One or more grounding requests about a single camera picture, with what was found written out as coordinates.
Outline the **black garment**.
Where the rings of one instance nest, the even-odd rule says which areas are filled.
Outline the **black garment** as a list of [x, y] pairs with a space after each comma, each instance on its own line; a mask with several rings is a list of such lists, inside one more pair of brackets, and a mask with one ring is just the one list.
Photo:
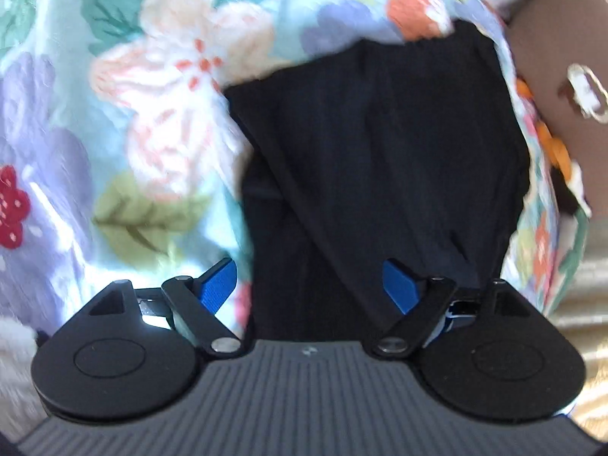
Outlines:
[[400, 312], [382, 286], [497, 277], [530, 186], [530, 154], [494, 42], [362, 40], [230, 87], [252, 144], [241, 181], [253, 247], [249, 325], [260, 340], [350, 341]]

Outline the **floral quilt bedspread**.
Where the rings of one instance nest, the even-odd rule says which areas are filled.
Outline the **floral quilt bedspread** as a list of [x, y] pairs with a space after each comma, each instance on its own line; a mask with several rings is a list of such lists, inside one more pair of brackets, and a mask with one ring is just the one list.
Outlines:
[[250, 281], [224, 87], [397, 42], [411, 0], [1, 0], [1, 313], [55, 331], [98, 281], [222, 254]]

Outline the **orange black plush toy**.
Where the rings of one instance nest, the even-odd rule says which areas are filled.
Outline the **orange black plush toy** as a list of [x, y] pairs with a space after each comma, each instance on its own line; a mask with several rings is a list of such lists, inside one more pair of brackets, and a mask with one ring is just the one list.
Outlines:
[[533, 93], [521, 77], [517, 77], [515, 87], [526, 109], [524, 122], [527, 129], [537, 138], [548, 161], [560, 210], [573, 214], [580, 209], [587, 218], [591, 218], [592, 208], [585, 197], [580, 165], [570, 157], [565, 143], [559, 137], [553, 136], [541, 119]]

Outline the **brown cushion with emblem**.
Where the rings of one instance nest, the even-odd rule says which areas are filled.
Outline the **brown cushion with emblem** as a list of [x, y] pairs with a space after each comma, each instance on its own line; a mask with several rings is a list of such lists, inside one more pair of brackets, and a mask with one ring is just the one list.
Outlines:
[[607, 215], [607, 0], [529, 0], [507, 25], [518, 74]]

